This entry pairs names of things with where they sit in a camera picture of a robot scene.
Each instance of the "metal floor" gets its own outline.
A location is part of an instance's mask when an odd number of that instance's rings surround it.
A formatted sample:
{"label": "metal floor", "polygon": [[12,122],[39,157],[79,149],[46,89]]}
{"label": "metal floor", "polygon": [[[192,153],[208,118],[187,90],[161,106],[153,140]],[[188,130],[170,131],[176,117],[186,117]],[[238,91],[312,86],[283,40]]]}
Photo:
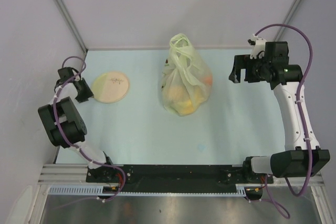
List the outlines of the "metal floor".
{"label": "metal floor", "polygon": [[54,209],[82,196],[49,195],[41,223],[321,223],[311,190],[300,198],[294,197],[287,187],[273,187],[271,191],[276,200],[289,210],[290,220],[283,218],[269,203],[249,204],[243,198],[120,196],[105,204],[84,200]]}

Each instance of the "gray wall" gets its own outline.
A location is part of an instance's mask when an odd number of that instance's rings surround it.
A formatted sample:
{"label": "gray wall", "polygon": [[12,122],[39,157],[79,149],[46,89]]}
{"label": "gray wall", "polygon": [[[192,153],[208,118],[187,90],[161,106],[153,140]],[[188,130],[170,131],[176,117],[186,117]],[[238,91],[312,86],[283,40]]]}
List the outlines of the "gray wall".
{"label": "gray wall", "polygon": [[[322,148],[330,150],[331,161],[322,170],[328,193],[336,206],[336,0],[304,0],[291,25],[303,30],[310,38],[314,59],[306,79],[306,102],[312,127]],[[308,47],[295,32],[286,31],[290,60],[308,62]]]}
{"label": "gray wall", "polygon": [[70,55],[81,51],[53,0],[0,0],[0,223],[54,155],[37,108]]}

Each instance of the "table surface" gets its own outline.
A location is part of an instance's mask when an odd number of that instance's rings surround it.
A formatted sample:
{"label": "table surface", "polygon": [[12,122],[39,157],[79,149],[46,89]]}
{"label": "table surface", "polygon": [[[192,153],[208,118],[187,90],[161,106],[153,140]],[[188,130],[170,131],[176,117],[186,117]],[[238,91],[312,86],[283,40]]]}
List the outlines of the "table surface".
{"label": "table surface", "polygon": [[[88,129],[86,140],[115,164],[238,165],[247,156],[284,151],[280,109],[269,84],[228,80],[234,55],[249,52],[199,50],[213,72],[212,93],[194,114],[180,117],[161,101],[168,50],[89,51],[82,74],[88,85],[104,72],[121,71],[130,90],[116,103],[89,99],[77,105]],[[85,162],[61,148],[56,163]]]}

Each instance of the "light blue tabletop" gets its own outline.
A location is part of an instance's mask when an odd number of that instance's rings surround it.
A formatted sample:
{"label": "light blue tabletop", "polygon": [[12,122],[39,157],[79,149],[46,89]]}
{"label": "light blue tabletop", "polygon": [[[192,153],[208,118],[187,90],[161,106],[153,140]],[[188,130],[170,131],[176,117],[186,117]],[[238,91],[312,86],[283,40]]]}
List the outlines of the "light blue tabletop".
{"label": "light blue tabletop", "polygon": [[[284,127],[269,84],[228,80],[234,55],[250,50],[199,53],[213,72],[212,93],[194,114],[180,117],[161,104],[168,50],[89,51],[82,74],[88,85],[104,72],[121,71],[130,80],[130,90],[116,103],[92,98],[77,106],[88,129],[86,140],[115,164],[236,165],[247,156],[284,151]],[[61,148],[57,163],[85,162]]]}

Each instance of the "translucent grocery bag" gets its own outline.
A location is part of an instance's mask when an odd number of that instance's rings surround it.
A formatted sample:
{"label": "translucent grocery bag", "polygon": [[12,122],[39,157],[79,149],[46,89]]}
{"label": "translucent grocery bag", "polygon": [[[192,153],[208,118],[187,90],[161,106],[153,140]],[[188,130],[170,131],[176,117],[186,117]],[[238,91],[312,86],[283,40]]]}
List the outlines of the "translucent grocery bag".
{"label": "translucent grocery bag", "polygon": [[164,107],[178,115],[189,115],[205,102],[212,87],[212,73],[184,34],[170,40],[169,56],[162,78]]}

